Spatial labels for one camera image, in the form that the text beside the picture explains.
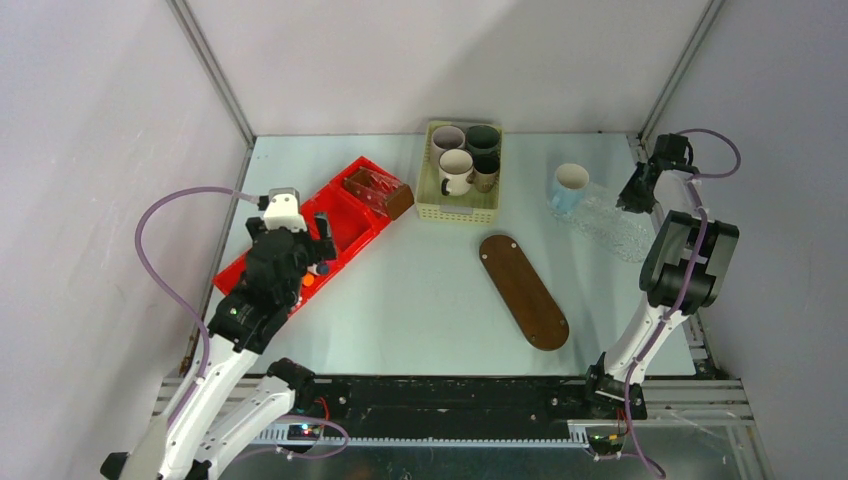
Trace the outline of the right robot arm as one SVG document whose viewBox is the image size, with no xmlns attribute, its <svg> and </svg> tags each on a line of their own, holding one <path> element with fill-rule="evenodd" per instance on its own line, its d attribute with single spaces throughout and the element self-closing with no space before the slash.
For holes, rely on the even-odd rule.
<svg viewBox="0 0 848 480">
<path fill-rule="evenodd" d="M 695 166 L 640 162 L 619 196 L 622 209 L 639 200 L 662 208 L 663 223 L 643 263 L 643 297 L 624 333 L 586 373 L 585 411 L 606 418 L 635 401 L 650 362 L 672 332 L 716 300 L 740 231 L 712 220 L 700 197 Z"/>
</svg>

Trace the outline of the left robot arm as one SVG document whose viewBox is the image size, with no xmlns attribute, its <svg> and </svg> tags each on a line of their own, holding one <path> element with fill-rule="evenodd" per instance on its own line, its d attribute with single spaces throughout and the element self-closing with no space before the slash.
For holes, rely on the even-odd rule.
<svg viewBox="0 0 848 480">
<path fill-rule="evenodd" d="M 155 417 L 131 452 L 113 452 L 100 467 L 106 479 L 217 479 L 250 439 L 275 416 L 304 416 L 316 403 L 307 383 L 313 372 L 295 362 L 273 363 L 260 393 L 221 422 L 228 395 L 259 359 L 300 303 L 303 279 L 326 274 L 337 248 L 326 213 L 314 216 L 312 236 L 303 217 L 249 219 L 253 239 L 244 271 L 218 304 L 207 328 L 209 342 L 193 366 L 184 394 Z"/>
</svg>

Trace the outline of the white mug black handle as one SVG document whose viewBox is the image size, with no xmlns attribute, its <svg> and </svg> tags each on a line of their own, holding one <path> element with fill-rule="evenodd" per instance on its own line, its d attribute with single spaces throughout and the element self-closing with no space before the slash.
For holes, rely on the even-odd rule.
<svg viewBox="0 0 848 480">
<path fill-rule="evenodd" d="M 438 173 L 442 196 L 463 196 L 472 187 L 473 157 L 463 149 L 447 150 L 439 158 Z"/>
</svg>

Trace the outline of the clear textured acrylic tray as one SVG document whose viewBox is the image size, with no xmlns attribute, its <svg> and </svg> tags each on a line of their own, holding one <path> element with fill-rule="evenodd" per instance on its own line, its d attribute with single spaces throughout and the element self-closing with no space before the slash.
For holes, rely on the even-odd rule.
<svg viewBox="0 0 848 480">
<path fill-rule="evenodd" d="M 655 234 L 620 210 L 616 200 L 607 188 L 590 182 L 580 191 L 557 186 L 548 197 L 548 208 L 559 221 L 620 260 L 642 263 Z"/>
</svg>

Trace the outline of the light blue mug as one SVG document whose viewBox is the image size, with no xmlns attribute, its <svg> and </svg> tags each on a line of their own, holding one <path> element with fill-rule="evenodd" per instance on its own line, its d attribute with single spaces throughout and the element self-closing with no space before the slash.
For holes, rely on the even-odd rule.
<svg viewBox="0 0 848 480">
<path fill-rule="evenodd" d="M 575 163 L 558 166 L 548 190 L 549 208 L 557 214 L 570 213 L 583 199 L 589 183 L 589 172 L 583 166 Z"/>
</svg>

